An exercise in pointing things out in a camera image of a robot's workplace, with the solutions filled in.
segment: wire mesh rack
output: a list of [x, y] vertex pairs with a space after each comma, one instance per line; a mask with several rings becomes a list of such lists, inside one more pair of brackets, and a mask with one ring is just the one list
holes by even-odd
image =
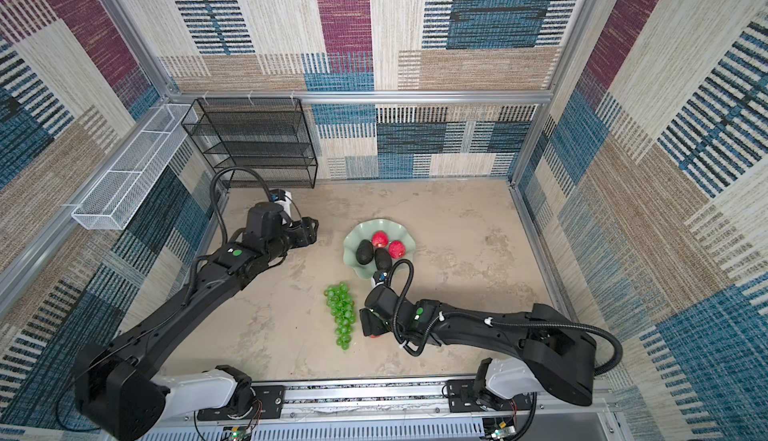
[[157, 110], [72, 211], [72, 218], [85, 229], [125, 229], [187, 137], [180, 121], [196, 116], [189, 108], [166, 104]]
[[[253, 168], [274, 188], [314, 188], [317, 156], [301, 101], [291, 98], [196, 100], [182, 126], [219, 172]], [[222, 177], [227, 188], [253, 188], [245, 172]]]

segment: plate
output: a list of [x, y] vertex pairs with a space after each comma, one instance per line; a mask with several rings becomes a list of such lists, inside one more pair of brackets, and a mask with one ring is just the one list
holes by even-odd
[[370, 279], [373, 273], [376, 272], [376, 263], [371, 261], [365, 266], [358, 263], [355, 256], [357, 247], [360, 246], [360, 241], [364, 239], [371, 241], [371, 237], [377, 231], [384, 231], [390, 243], [392, 241], [400, 241], [404, 244], [406, 246], [406, 254], [403, 257], [413, 261], [413, 254], [416, 252], [416, 242], [408, 234], [405, 226], [383, 218], [364, 221], [355, 226], [351, 233], [344, 238], [344, 264], [355, 270], [357, 277], [360, 279]]

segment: striped fabric wall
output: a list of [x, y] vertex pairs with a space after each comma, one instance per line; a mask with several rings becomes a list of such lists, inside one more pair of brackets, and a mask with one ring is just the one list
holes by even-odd
[[0, 271], [157, 99], [99, 0], [0, 0]]
[[304, 105], [319, 179], [509, 176], [536, 105]]
[[[99, 0], [0, 0], [0, 270], [157, 100]], [[80, 347], [179, 289], [210, 218], [209, 180], [185, 142], [125, 231], [77, 227], [0, 320], [4, 439], [97, 436], [58, 430], [53, 400]], [[71, 394], [61, 414], [91, 426]]]
[[[81, 347], [108, 343], [186, 282], [213, 211], [210, 178], [205, 160], [187, 139], [124, 231], [78, 226], [5, 315], [0, 322], [3, 438], [97, 436], [57, 431], [53, 400], [68, 385]], [[73, 397], [71, 389], [63, 397], [64, 422], [92, 427], [74, 410]]]
[[540, 90], [578, 0], [121, 0], [182, 90]]
[[636, 439], [768, 439], [766, 3], [599, 0], [519, 186]]

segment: dark avocado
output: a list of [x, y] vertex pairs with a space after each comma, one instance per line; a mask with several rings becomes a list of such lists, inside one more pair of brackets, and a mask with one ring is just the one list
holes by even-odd
[[373, 259], [376, 260], [376, 269], [380, 271], [389, 271], [392, 269], [392, 256], [389, 256], [389, 252], [385, 247], [378, 247], [373, 252]]
[[360, 241], [355, 252], [355, 258], [363, 266], [373, 261], [373, 244], [367, 239]]

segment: white wire mesh basket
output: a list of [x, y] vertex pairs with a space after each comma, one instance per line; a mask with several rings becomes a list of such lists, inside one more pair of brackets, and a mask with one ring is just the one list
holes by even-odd
[[187, 133], [181, 120], [196, 122], [189, 105], [166, 104], [91, 188], [72, 218], [85, 229], [123, 230], [176, 153]]

